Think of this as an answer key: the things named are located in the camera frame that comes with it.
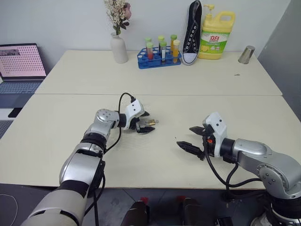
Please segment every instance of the gray floor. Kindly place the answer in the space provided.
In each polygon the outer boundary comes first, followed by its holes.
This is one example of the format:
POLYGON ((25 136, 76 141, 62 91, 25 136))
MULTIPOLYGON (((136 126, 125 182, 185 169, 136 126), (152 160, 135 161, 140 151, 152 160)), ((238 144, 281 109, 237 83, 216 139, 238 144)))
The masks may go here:
MULTIPOLYGON (((18 185, 0 184, 0 194, 13 195, 18 203, 14 226, 20 225, 49 191, 18 185)), ((232 217, 235 226, 247 226, 260 211, 255 199, 236 200, 226 203, 221 200, 222 191, 199 189, 105 189, 98 201, 101 226, 120 225, 125 213, 134 201, 148 197, 151 210, 151 226, 181 225, 178 215, 177 196, 197 199, 204 209, 216 217, 232 217)), ((12 198, 0 196, 0 225, 9 226, 16 213, 12 198)), ((83 226, 94 226, 94 211, 84 218, 83 226)))

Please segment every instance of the black sneaker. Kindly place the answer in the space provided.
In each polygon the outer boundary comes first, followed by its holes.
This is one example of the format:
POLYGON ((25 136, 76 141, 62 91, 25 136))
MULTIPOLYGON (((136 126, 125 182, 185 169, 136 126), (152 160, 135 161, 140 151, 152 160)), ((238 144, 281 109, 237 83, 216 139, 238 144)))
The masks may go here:
POLYGON ((199 0, 191 3, 187 15, 187 31, 182 42, 182 61, 191 65, 198 57, 201 38, 202 6, 199 0))

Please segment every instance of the laptop screen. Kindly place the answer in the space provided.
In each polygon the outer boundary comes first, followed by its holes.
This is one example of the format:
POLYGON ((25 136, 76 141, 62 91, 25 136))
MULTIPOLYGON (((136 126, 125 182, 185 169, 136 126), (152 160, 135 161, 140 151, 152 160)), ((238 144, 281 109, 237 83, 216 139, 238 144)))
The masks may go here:
POLYGON ((3 81, 41 81, 46 77, 36 44, 0 45, 3 81))

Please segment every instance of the pink flower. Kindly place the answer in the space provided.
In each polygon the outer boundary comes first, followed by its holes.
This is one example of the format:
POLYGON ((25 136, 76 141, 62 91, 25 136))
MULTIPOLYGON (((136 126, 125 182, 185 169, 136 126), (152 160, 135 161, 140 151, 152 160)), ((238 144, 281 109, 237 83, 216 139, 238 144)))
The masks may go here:
POLYGON ((130 18, 131 18, 131 15, 132 15, 132 13, 131 13, 131 11, 130 11, 130 8, 131 8, 130 3, 126 2, 123 8, 124 8, 124 11, 125 11, 125 12, 124 12, 124 17, 125 17, 125 19, 126 19, 126 20, 130 19, 130 18))

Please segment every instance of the test tube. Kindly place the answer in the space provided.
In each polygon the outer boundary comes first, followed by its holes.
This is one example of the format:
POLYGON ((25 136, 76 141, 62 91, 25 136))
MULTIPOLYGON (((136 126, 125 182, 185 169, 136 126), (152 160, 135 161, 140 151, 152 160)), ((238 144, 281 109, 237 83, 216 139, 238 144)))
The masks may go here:
POLYGON ((178 55, 179 55, 179 45, 180 41, 179 40, 174 40, 174 50, 173 50, 173 62, 176 64, 178 62, 178 55))
POLYGON ((162 58, 162 64, 165 64, 165 54, 166 54, 166 41, 162 41, 160 42, 160 46, 161 46, 161 58, 162 58))
POLYGON ((146 43, 146 49, 147 49, 147 58, 149 60, 152 60, 154 58, 154 54, 152 52, 152 48, 153 48, 154 44, 152 42, 148 42, 146 43))
POLYGON ((162 42, 162 41, 164 41, 164 36, 163 35, 159 35, 158 36, 158 43, 159 43, 159 45, 158 45, 158 47, 159 47, 159 53, 161 53, 161 46, 160 46, 160 42, 162 42))
POLYGON ((150 37, 147 37, 144 40, 145 40, 145 46, 146 46, 146 43, 151 42, 151 38, 150 37))
POLYGON ((176 40, 176 39, 177 39, 177 35, 176 34, 172 34, 170 36, 170 51, 172 51, 172 52, 174 50, 174 40, 176 40))

